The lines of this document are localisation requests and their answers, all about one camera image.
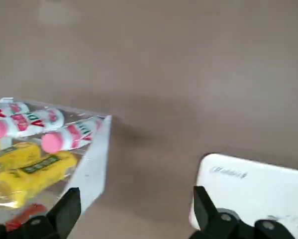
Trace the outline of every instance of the green label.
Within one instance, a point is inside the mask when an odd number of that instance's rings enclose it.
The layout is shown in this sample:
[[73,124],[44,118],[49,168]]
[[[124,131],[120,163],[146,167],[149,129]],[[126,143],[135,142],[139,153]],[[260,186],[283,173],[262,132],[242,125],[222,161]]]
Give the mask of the green label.
[[23,167],[23,168],[21,168],[21,170],[25,173],[32,174],[32,173],[35,173],[38,170],[41,170],[41,169],[59,161],[59,160],[60,160],[60,158],[57,157],[56,155],[50,155],[48,158],[44,159],[43,161],[40,161],[38,163],[32,164],[27,167]]
[[3,149],[3,150],[0,150],[0,157],[3,156],[6,153],[9,153],[9,152],[12,152],[12,151],[15,151],[15,150],[17,150],[17,148],[14,147],[14,146]]

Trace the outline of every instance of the clear plastic box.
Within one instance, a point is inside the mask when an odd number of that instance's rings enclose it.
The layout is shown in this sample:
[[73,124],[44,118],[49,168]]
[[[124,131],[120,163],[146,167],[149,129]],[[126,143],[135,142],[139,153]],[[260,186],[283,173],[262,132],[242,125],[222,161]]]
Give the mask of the clear plastic box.
[[[24,101],[14,98],[0,99],[0,103],[11,103],[16,101],[25,102],[31,111],[51,107],[58,108],[64,113],[65,123],[88,119],[95,116],[102,118],[103,122],[99,131],[93,137],[91,144],[79,149],[70,150],[70,152],[73,153],[78,159],[77,167],[71,176],[68,176],[64,180],[48,187],[36,197],[28,200],[23,208],[0,208],[0,223],[5,223],[6,221],[10,220],[15,215],[22,212],[26,206],[29,206],[33,203],[42,204],[49,210],[71,187],[79,187],[80,189],[83,213],[104,190],[111,116],[35,101]],[[40,145],[40,138],[42,135],[43,134],[37,134],[22,138],[4,137],[0,139],[0,147],[1,149],[4,149],[12,146],[15,143],[24,141],[34,142]]]

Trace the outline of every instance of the yellow glue stick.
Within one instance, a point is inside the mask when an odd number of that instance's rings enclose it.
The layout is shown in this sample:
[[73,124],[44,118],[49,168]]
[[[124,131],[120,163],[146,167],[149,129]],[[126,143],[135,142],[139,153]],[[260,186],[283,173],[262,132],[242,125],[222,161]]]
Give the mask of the yellow glue stick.
[[0,173],[40,160],[40,148],[35,143],[18,143],[0,151]]
[[60,151],[35,164],[0,173],[0,206],[22,207],[28,199],[70,175],[76,164],[72,153]]

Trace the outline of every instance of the white glue stick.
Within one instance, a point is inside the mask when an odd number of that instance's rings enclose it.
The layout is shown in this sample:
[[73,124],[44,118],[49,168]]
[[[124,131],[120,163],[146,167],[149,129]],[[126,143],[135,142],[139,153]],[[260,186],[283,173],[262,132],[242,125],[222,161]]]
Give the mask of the white glue stick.
[[30,136],[56,130],[63,125],[63,114],[54,108],[16,114],[0,119],[0,138]]
[[101,125],[102,120],[99,118],[69,123],[56,132],[50,132],[42,136],[41,147],[47,153],[80,148],[91,143],[93,135]]
[[0,119],[6,118],[14,114],[28,112],[29,108],[23,102],[0,103]]

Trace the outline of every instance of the metal screw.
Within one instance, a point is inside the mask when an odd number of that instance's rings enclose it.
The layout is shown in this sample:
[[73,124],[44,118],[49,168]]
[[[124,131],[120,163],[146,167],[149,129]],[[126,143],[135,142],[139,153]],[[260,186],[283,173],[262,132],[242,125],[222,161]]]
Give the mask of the metal screw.
[[39,219],[36,219],[36,220],[33,220],[31,222],[32,225],[37,225],[37,224],[40,224],[40,220]]
[[220,218],[222,218],[224,221],[227,221],[227,222],[232,220],[232,218],[230,218],[229,214],[223,214]]
[[272,230],[275,228],[274,225],[269,221],[264,221],[263,226],[264,226],[264,228],[269,229],[269,230]]

